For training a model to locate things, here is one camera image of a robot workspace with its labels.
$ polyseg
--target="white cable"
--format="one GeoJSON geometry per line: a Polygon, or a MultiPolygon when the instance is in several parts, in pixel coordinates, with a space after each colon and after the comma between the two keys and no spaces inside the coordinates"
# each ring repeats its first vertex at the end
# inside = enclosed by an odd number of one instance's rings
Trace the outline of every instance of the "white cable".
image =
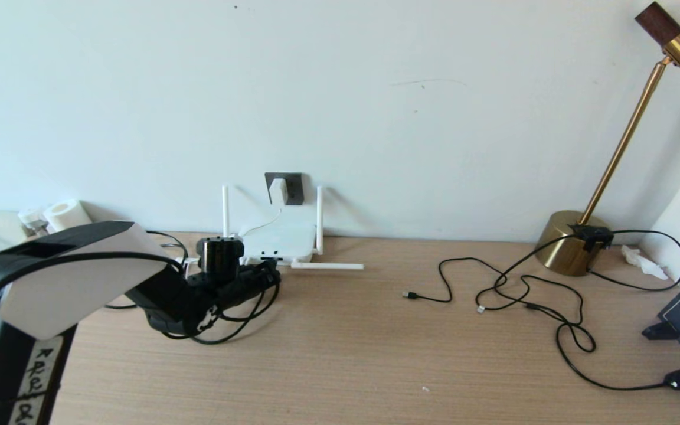
{"type": "Polygon", "coordinates": [[[246,234],[248,234],[248,233],[251,232],[251,231],[254,231],[254,230],[258,229],[258,228],[266,227],[266,226],[268,226],[268,225],[274,223],[275,221],[277,221],[278,218],[280,218],[280,215],[281,215],[282,213],[283,213],[283,209],[280,208],[280,209],[277,211],[277,215],[275,215],[275,218],[272,218],[272,220],[268,221],[268,223],[264,223],[263,225],[256,226],[256,227],[254,227],[254,228],[249,228],[248,230],[246,230],[246,231],[244,231],[243,233],[241,233],[241,234],[240,234],[240,237],[245,237],[246,234]]]}

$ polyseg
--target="white power plug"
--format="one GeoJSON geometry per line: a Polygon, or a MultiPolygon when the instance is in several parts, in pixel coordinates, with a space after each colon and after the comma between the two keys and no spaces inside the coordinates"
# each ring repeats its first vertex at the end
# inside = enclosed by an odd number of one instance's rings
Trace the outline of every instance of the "white power plug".
{"type": "Polygon", "coordinates": [[[272,184],[269,185],[269,197],[272,199],[272,205],[284,207],[288,201],[288,183],[284,178],[272,180],[272,184]]]}

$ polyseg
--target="desk lamp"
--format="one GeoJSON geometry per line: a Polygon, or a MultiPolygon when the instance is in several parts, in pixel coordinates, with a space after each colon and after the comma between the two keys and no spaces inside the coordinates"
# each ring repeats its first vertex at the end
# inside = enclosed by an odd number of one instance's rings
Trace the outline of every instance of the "desk lamp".
{"type": "MultiPolygon", "coordinates": [[[[668,12],[663,10],[657,2],[654,2],[635,19],[658,42],[663,49],[665,57],[655,64],[652,73],[650,73],[645,89],[642,92],[642,97],[639,98],[639,103],[634,108],[629,124],[623,132],[618,147],[615,153],[613,153],[613,157],[610,158],[607,169],[605,169],[600,182],[597,184],[597,189],[594,190],[586,210],[584,212],[565,210],[554,213],[545,226],[537,247],[548,244],[551,240],[559,237],[574,234],[575,231],[572,227],[577,225],[608,228],[604,221],[592,215],[594,207],[600,201],[602,192],[605,190],[608,181],[610,181],[610,177],[612,177],[621,156],[623,156],[623,151],[626,150],[626,146],[629,144],[632,135],[634,135],[639,119],[642,118],[642,114],[645,112],[645,108],[648,102],[650,102],[650,98],[655,92],[666,66],[674,64],[680,67],[680,25],[674,21],[668,12]]],[[[567,239],[560,240],[545,250],[541,250],[537,253],[537,259],[545,267],[554,272],[569,276],[583,276],[591,269],[597,254],[599,254],[604,245],[605,243],[601,241],[590,245],[578,237],[567,237],[567,239]]]]}

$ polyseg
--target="white router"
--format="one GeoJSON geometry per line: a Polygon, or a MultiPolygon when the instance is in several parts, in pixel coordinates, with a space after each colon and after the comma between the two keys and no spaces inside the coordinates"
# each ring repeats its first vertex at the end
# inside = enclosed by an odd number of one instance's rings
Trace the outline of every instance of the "white router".
{"type": "MultiPolygon", "coordinates": [[[[313,223],[272,224],[252,228],[242,235],[246,253],[241,264],[257,264],[265,259],[276,259],[280,266],[293,269],[341,269],[363,270],[363,264],[311,263],[313,254],[322,255],[324,251],[322,187],[316,187],[316,225],[313,223]]],[[[230,234],[230,200],[227,186],[222,186],[222,234],[230,234]]]]}

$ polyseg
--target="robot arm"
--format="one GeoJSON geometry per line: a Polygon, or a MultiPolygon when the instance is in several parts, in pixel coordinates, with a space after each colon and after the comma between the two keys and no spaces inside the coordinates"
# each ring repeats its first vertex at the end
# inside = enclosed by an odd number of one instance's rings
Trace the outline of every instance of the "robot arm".
{"type": "Polygon", "coordinates": [[[186,278],[139,225],[105,221],[0,252],[0,424],[48,423],[77,323],[122,293],[185,337],[280,282],[273,261],[240,266],[239,240],[197,251],[202,272],[186,278]]]}

